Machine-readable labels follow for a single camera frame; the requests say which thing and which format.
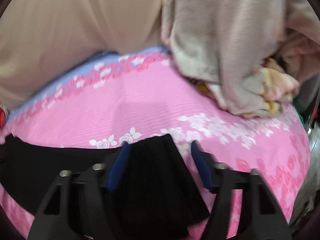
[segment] black gripper frame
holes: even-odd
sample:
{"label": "black gripper frame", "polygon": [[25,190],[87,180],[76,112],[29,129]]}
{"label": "black gripper frame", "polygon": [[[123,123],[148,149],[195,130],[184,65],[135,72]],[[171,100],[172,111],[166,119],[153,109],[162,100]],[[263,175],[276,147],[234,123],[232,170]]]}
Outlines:
{"label": "black gripper frame", "polygon": [[238,231],[230,240],[292,240],[278,202],[258,170],[234,171],[200,151],[196,142],[191,153],[204,186],[216,194],[201,240],[227,239],[234,189],[241,189],[243,195]]}
{"label": "black gripper frame", "polygon": [[95,240],[116,240],[121,235],[115,234],[108,222],[102,192],[112,192],[119,183],[121,174],[112,174],[112,169],[121,169],[118,157],[128,158],[130,145],[125,143],[118,152],[108,154],[103,163],[94,165],[81,173],[62,171],[56,177],[42,203],[32,224],[28,240],[89,240],[90,238],[76,233],[70,226],[70,196],[73,186],[82,185],[86,215],[92,237]]}

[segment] pink rose pattern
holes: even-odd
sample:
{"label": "pink rose pattern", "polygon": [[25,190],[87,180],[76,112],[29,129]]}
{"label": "pink rose pattern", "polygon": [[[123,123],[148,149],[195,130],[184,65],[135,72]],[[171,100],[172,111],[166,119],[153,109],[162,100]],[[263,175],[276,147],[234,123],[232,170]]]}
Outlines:
{"label": "pink rose pattern", "polygon": [[0,205],[19,233],[28,238],[34,216],[18,205],[0,184]]}
{"label": "pink rose pattern", "polygon": [[[271,175],[272,171],[267,171],[264,161],[259,158],[256,159],[256,166],[254,167],[250,167],[250,165],[244,160],[236,159],[235,167],[236,170],[243,172],[250,172],[252,168],[258,168],[261,171],[262,176],[268,183],[271,190],[274,193],[281,193],[281,198],[278,199],[278,201],[288,221],[290,220],[294,205],[294,199],[292,201],[292,197],[289,197],[289,195],[293,195],[294,198],[296,197],[298,190],[303,183],[303,178],[307,174],[310,160],[309,142],[306,136],[302,134],[299,134],[298,138],[290,136],[290,141],[293,149],[298,154],[298,159],[296,160],[295,155],[290,155],[287,160],[287,167],[285,168],[281,165],[277,166],[273,175]],[[233,218],[231,220],[228,237],[232,237],[236,234],[241,213],[241,200],[242,193],[241,191],[237,191],[234,194],[233,199]]]}

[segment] pink fabric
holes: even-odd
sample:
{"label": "pink fabric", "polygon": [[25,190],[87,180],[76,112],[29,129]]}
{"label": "pink fabric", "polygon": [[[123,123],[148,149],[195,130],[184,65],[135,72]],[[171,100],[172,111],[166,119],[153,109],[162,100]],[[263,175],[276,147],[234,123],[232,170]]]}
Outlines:
{"label": "pink fabric", "polygon": [[[204,201],[214,195],[202,188],[189,150],[197,139],[204,151],[240,171],[258,168],[290,219],[293,203],[309,165],[308,137],[291,105],[274,119],[245,120],[220,110],[201,96],[172,66],[171,58],[153,53],[134,59],[134,69],[112,74],[116,64],[97,64],[87,76],[69,84],[11,120],[2,132],[49,147],[108,148],[170,133],[193,175]],[[124,64],[130,60],[122,57]],[[33,216],[0,187],[0,204],[14,226],[27,237]],[[235,193],[229,237],[235,235],[241,191]],[[190,227],[200,238],[205,221]]]}

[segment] white flower pattern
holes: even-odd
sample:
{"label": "white flower pattern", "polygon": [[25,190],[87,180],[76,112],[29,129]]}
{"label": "white flower pattern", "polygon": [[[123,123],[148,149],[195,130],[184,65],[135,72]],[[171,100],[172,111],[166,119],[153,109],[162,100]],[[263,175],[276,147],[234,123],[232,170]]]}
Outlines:
{"label": "white flower pattern", "polygon": [[161,132],[164,133],[164,134],[170,133],[172,139],[175,142],[183,141],[185,139],[185,137],[186,137],[184,135],[181,127],[169,128],[168,130],[167,129],[162,129]]}
{"label": "white flower pattern", "polygon": [[278,118],[241,119],[239,123],[226,123],[218,116],[207,117],[204,113],[189,117],[182,115],[177,120],[180,122],[189,122],[190,130],[184,132],[182,127],[172,127],[161,129],[160,133],[142,135],[132,127],[129,133],[125,133],[119,138],[119,143],[114,140],[114,135],[100,141],[90,140],[89,143],[99,149],[106,149],[111,146],[120,146],[124,141],[134,143],[138,141],[138,139],[142,140],[169,133],[177,145],[181,156],[186,156],[190,150],[190,143],[194,140],[201,141],[206,137],[218,137],[222,144],[230,143],[230,141],[233,140],[239,142],[242,147],[250,149],[252,145],[256,144],[255,138],[257,135],[265,134],[267,137],[270,137],[274,133],[271,128],[288,130],[292,122],[299,121],[293,107],[288,107],[284,114]]}
{"label": "white flower pattern", "polygon": [[59,98],[63,93],[62,85],[58,85],[56,87],[56,93],[54,94],[54,98]]}
{"label": "white flower pattern", "polygon": [[111,68],[105,68],[100,72],[100,77],[104,77],[106,75],[109,75],[111,73]]}
{"label": "white flower pattern", "polygon": [[127,143],[132,143],[134,139],[138,139],[141,137],[141,133],[137,133],[135,128],[132,127],[130,129],[130,133],[126,133],[124,136],[122,136],[119,139],[119,144],[122,144],[124,141],[126,141]]}
{"label": "white flower pattern", "polygon": [[79,81],[77,81],[76,83],[76,88],[82,88],[84,86],[84,81],[82,79],[80,79]]}
{"label": "white flower pattern", "polygon": [[97,83],[93,84],[93,88],[97,89],[99,87],[102,87],[105,84],[104,80],[100,80]]}
{"label": "white flower pattern", "polygon": [[193,142],[194,140],[200,141],[201,136],[197,131],[187,131],[186,140],[188,142]]}
{"label": "white flower pattern", "polygon": [[56,101],[51,101],[50,103],[47,104],[47,107],[50,109],[56,104]]}
{"label": "white flower pattern", "polygon": [[137,65],[143,64],[143,62],[144,62],[144,57],[143,58],[137,57],[132,61],[132,65],[137,66]]}
{"label": "white flower pattern", "polygon": [[100,141],[90,140],[91,146],[96,146],[98,149],[108,149],[110,145],[115,146],[117,142],[114,140],[115,136],[111,135],[108,139],[102,139]]}
{"label": "white flower pattern", "polygon": [[96,65],[94,65],[94,69],[95,69],[95,70],[99,70],[99,69],[103,68],[104,65],[105,65],[105,64],[104,64],[103,62],[99,62],[99,63],[97,63]]}
{"label": "white flower pattern", "polygon": [[124,60],[128,60],[129,55],[123,55],[118,59],[118,62],[124,61]]}
{"label": "white flower pattern", "polygon": [[162,63],[162,65],[169,67],[171,65],[172,61],[169,59],[166,59],[166,60],[162,61],[161,63]]}

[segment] crumpled fabric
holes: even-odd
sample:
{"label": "crumpled fabric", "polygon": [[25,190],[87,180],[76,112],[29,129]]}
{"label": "crumpled fabric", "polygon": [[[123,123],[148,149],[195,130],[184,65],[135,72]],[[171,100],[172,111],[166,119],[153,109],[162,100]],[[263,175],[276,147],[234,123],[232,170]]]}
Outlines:
{"label": "crumpled fabric", "polygon": [[286,0],[286,37],[275,55],[300,83],[320,71],[320,21],[307,0]]}
{"label": "crumpled fabric", "polygon": [[164,0],[162,41],[180,73],[197,80],[197,88],[222,109],[247,118],[274,117],[300,87],[270,58],[279,47],[283,50],[278,58],[289,58],[286,23],[290,13],[301,9],[292,5],[295,0],[289,2]]}

